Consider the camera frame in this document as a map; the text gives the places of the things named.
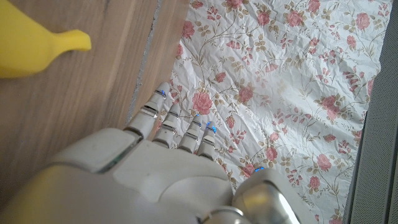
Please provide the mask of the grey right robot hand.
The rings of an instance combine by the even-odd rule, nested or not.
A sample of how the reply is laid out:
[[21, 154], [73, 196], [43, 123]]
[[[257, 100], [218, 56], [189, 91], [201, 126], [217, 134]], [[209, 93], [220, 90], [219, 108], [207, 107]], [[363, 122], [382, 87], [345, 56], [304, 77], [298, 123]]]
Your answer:
[[1, 212], [2, 223], [310, 223], [275, 170], [258, 167], [236, 190], [215, 162], [214, 123], [194, 117], [172, 148], [179, 107], [149, 140], [169, 84], [122, 130], [102, 129], [56, 154]]

